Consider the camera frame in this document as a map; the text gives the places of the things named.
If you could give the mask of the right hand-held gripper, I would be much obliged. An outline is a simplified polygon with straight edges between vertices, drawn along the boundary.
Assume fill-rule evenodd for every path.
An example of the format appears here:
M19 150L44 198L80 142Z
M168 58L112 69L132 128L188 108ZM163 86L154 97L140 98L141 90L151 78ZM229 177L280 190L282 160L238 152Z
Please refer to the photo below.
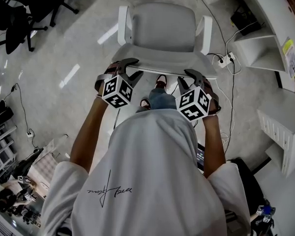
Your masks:
M205 118L208 116L210 95L204 91L204 77L194 69L185 69L184 72L194 83L189 86L183 77L177 78L180 92L180 96L176 97L177 110L187 121Z

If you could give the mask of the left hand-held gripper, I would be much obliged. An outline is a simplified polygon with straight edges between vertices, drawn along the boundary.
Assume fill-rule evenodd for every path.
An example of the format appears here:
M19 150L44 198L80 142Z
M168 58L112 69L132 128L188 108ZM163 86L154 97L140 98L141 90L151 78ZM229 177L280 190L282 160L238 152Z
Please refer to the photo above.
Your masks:
M136 71L130 77L126 74L126 68L139 62L136 58L126 58L119 62L118 73L111 79L104 79L102 99L115 109L131 103L133 87L143 76L143 71Z

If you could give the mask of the person's left hand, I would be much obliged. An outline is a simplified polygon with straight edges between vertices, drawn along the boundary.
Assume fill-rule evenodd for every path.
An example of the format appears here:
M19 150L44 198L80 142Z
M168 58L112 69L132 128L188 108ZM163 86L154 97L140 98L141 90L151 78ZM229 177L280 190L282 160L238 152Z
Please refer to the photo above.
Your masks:
M109 67L106 69L104 75L105 75L105 80L107 79L111 79L114 76L116 76L116 74L118 73L118 66L119 66L119 61L111 63L109 65Z

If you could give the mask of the person's right hand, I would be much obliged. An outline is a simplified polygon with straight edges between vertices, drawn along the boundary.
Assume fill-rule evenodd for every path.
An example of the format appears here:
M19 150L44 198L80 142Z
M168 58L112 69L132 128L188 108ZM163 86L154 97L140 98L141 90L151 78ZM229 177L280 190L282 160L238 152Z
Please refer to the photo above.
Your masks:
M212 86L206 77L203 77L203 83L205 93L211 96L208 116L217 115L221 110L221 106L219 105L219 97L213 92Z

